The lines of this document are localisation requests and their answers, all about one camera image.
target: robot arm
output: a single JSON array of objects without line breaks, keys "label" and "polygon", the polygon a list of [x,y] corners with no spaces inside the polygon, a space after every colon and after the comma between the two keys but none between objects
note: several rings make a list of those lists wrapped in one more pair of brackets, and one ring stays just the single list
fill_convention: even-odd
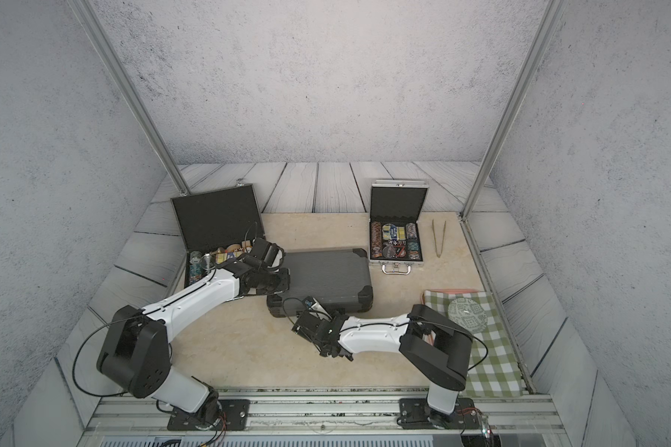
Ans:
[{"label": "robot arm", "polygon": [[137,398],[156,398],[196,414],[204,426],[214,424],[217,393],[172,368],[169,343],[219,304],[287,290],[287,269],[269,267],[279,252],[283,255],[277,245],[256,239],[250,253],[219,264],[183,291],[142,309],[125,306],[118,310],[98,356],[97,370]]},{"label": "robot arm", "polygon": [[[414,305],[410,313],[392,318],[363,319],[335,316],[312,298],[293,332],[313,343],[322,357],[346,357],[364,351],[399,352],[431,382],[428,405],[444,415],[452,414],[459,391],[465,389],[472,350],[472,334],[425,305]],[[434,344],[424,335],[433,333]]]},{"label": "robot arm", "polygon": [[[246,295],[286,291],[287,269],[270,267],[283,250],[256,239],[250,253],[217,268],[183,291],[142,309],[125,306],[110,323],[97,369],[136,398],[152,397],[198,421],[203,428],[220,417],[218,393],[172,368],[169,343],[197,318],[219,304]],[[430,381],[428,404],[443,414],[454,410],[466,382],[472,335],[423,305],[398,317],[364,320],[331,317],[314,299],[293,331],[313,343],[323,357],[364,351],[399,352]],[[423,336],[434,333],[431,345]]]}]

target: green patterned plate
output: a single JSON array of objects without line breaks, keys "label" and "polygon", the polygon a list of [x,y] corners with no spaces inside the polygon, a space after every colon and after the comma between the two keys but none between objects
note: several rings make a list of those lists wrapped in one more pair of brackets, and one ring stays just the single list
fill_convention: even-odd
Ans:
[{"label": "green patterned plate", "polygon": [[487,329],[487,314],[476,301],[457,297],[447,307],[447,317],[473,334]]}]

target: gray textured wall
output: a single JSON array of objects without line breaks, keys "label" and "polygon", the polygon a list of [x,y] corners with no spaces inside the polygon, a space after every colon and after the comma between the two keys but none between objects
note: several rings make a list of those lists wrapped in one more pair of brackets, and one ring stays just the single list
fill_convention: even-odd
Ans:
[{"label": "gray textured wall", "polygon": [[93,0],[180,163],[481,159],[545,0]]},{"label": "gray textured wall", "polygon": [[494,182],[645,446],[671,446],[671,0],[570,0]]},{"label": "gray textured wall", "polygon": [[0,435],[163,177],[67,2],[0,1]]}]

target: black cable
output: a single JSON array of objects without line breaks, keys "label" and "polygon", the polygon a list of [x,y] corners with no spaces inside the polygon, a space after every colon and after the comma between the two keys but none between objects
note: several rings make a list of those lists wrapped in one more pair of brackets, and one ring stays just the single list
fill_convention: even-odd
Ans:
[{"label": "black cable", "polygon": [[256,231],[253,233],[253,238],[256,239],[256,236],[258,236],[258,221],[254,220],[253,222],[251,222],[251,225],[249,225],[248,228],[246,229],[246,234],[244,234],[244,238],[242,240],[244,241],[248,240],[248,232],[251,231],[251,227],[253,227],[254,224],[256,224]]},{"label": "black cable", "polygon": [[222,426],[221,426],[221,430],[216,430],[215,433],[214,433],[214,436],[212,436],[211,439],[210,439],[209,441],[206,441],[206,442],[203,443],[203,444],[199,444],[199,447],[208,447],[208,446],[210,446],[211,444],[213,444],[213,443],[217,440],[217,438],[218,438],[219,435],[221,435],[222,433],[224,433],[224,432],[226,431],[226,420],[223,419],[223,418],[222,418],[222,419],[219,419],[219,420],[221,421],[221,425],[222,425]]},{"label": "black cable", "polygon": [[288,301],[289,299],[296,299],[299,303],[301,303],[303,305],[303,310],[305,312],[320,313],[321,315],[328,317],[328,320],[331,319],[331,316],[329,314],[327,314],[325,312],[321,312],[320,310],[316,310],[316,309],[307,307],[302,299],[296,298],[296,297],[288,297],[287,299],[281,301],[281,310],[283,311],[283,315],[285,315],[286,318],[288,318],[288,321],[290,321],[292,325],[295,325],[295,321],[291,320],[291,318],[288,316],[288,314],[286,313],[286,307],[285,307],[286,301]]},{"label": "black cable", "polygon": [[[214,270],[214,272],[211,274],[211,278],[209,278],[208,281],[211,281],[211,280],[214,278],[214,275],[215,275],[215,274],[216,274],[216,270]],[[82,393],[85,393],[85,394],[87,394],[88,396],[93,396],[93,397],[96,397],[96,398],[112,398],[112,397],[115,397],[115,396],[123,396],[123,395],[126,393],[126,391],[122,391],[122,392],[120,392],[120,393],[113,393],[113,394],[95,394],[95,393],[90,393],[89,391],[83,389],[83,388],[77,383],[77,378],[76,378],[76,373],[75,373],[75,371],[76,371],[76,369],[77,369],[77,359],[79,358],[79,354],[82,352],[82,349],[84,348],[84,345],[87,344],[87,342],[89,341],[89,339],[92,338],[92,336],[93,336],[94,334],[98,333],[100,330],[104,329],[104,328],[107,327],[107,326],[112,326],[112,325],[117,324],[117,323],[124,323],[125,321],[135,320],[136,318],[145,317],[145,316],[151,315],[152,313],[159,312],[160,310],[162,310],[162,309],[164,309],[164,308],[166,308],[166,307],[169,307],[170,305],[174,304],[175,302],[179,301],[180,299],[182,299],[182,298],[184,298],[184,297],[186,297],[186,296],[188,296],[188,295],[191,295],[192,293],[198,291],[200,288],[204,287],[205,285],[206,285],[206,283],[204,282],[203,284],[201,284],[199,287],[197,287],[197,288],[194,289],[193,291],[189,291],[189,292],[185,293],[184,295],[180,296],[179,298],[175,299],[174,301],[171,301],[171,302],[169,302],[169,303],[163,305],[163,306],[162,306],[161,308],[159,308],[159,309],[154,309],[154,310],[152,310],[151,312],[140,313],[139,315],[135,315],[135,316],[132,316],[132,317],[129,317],[129,318],[124,318],[124,319],[122,319],[122,320],[117,320],[117,321],[112,321],[112,322],[110,322],[110,323],[106,323],[106,324],[104,324],[104,325],[98,327],[97,329],[95,329],[91,334],[87,335],[87,337],[84,339],[84,341],[82,342],[82,344],[79,346],[79,349],[77,350],[77,353],[76,353],[75,356],[74,356],[74,361],[72,362],[72,382],[74,383],[75,387],[77,387],[77,389],[80,390]]]},{"label": "black cable", "polygon": [[182,444],[181,439],[170,439],[169,441],[165,441],[159,444],[159,447],[180,446],[181,444]]},{"label": "black cable", "polygon": [[98,327],[91,334],[87,335],[87,338],[85,338],[84,341],[82,342],[82,344],[79,346],[79,349],[77,350],[77,353],[74,356],[74,361],[72,362],[72,382],[74,383],[75,387],[77,387],[77,389],[80,390],[82,393],[85,393],[88,396],[93,396],[93,397],[96,397],[96,398],[111,398],[111,397],[115,397],[115,396],[123,396],[126,393],[126,391],[122,391],[121,393],[113,393],[113,394],[95,394],[95,393],[90,393],[89,391],[80,387],[80,385],[77,383],[77,379],[75,377],[75,375],[76,375],[75,370],[77,368],[77,359],[79,358],[79,354],[82,352],[82,348],[84,348],[84,345],[87,344],[87,341],[89,341],[89,339],[92,338],[92,335],[98,333],[100,330],[104,329],[107,326],[111,326],[111,325],[114,325],[114,324],[117,324],[117,323],[123,323],[125,321],[135,320],[136,318],[140,318],[140,317],[143,317],[143,316],[148,316],[150,313],[154,313],[157,310],[159,310],[159,309],[152,310],[152,312],[149,312],[149,313],[140,313],[137,316],[132,316],[132,317],[129,317],[129,318],[123,318],[123,319],[117,320],[117,321],[112,321],[111,323],[107,323],[107,324],[104,324],[104,325]]},{"label": "black cable", "polygon": [[170,414],[172,416],[176,414],[174,411],[162,410],[161,407],[159,407],[159,400],[158,399],[154,399],[154,400],[156,401],[156,404],[157,404],[157,410],[159,410],[159,411],[161,411],[162,413],[165,413],[165,414]]},{"label": "black cable", "polygon": [[428,324],[431,324],[431,325],[433,325],[433,326],[440,326],[440,327],[444,327],[444,328],[446,328],[446,329],[454,330],[455,332],[459,332],[460,334],[465,335],[467,338],[472,337],[472,338],[474,338],[475,340],[479,341],[480,344],[482,344],[482,345],[484,346],[484,357],[483,357],[482,359],[480,359],[479,362],[475,363],[473,366],[470,366],[469,368],[467,368],[467,371],[471,371],[471,370],[473,370],[473,369],[474,369],[476,366],[478,366],[480,363],[484,362],[484,359],[486,359],[487,356],[489,355],[489,348],[487,347],[487,345],[485,345],[484,342],[483,342],[482,340],[480,340],[478,337],[475,337],[474,335],[472,335],[472,334],[469,333],[469,332],[466,332],[466,331],[464,331],[464,330],[460,330],[460,329],[458,329],[457,327],[452,327],[452,326],[447,326],[447,325],[441,325],[441,324],[439,324],[439,323],[433,323],[433,322],[428,321],[428,320],[425,320],[425,319],[422,319],[422,320],[418,319],[418,320],[416,320],[416,321],[419,321],[419,322],[421,322],[421,323],[428,323]]},{"label": "black cable", "polygon": [[392,326],[392,327],[401,327],[401,326],[407,326],[407,325],[409,325],[409,324],[410,324],[410,322],[407,322],[407,323],[401,323],[401,324],[399,324],[399,325],[393,325],[393,324],[390,324],[390,323],[366,323],[366,324],[364,324],[364,325],[360,325],[360,326],[350,326],[350,327],[346,327],[345,329],[341,329],[339,333],[342,333],[342,332],[345,332],[345,331],[347,331],[347,330],[351,330],[351,329],[358,329],[359,327],[366,327],[366,326]]}]

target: placemat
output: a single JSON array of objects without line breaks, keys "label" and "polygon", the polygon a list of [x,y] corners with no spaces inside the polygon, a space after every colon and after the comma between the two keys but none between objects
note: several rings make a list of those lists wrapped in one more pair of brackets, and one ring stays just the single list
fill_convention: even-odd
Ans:
[{"label": "placemat", "polygon": [[[491,295],[485,292],[457,293],[425,291],[423,304],[447,317],[447,307],[453,299],[465,297],[479,303],[487,313],[487,329],[474,334],[489,348],[487,359],[467,373],[467,384],[463,396],[515,397],[527,394],[522,372],[519,370],[507,331],[501,322],[500,313]],[[480,361],[485,349],[473,340],[470,365]]]}]

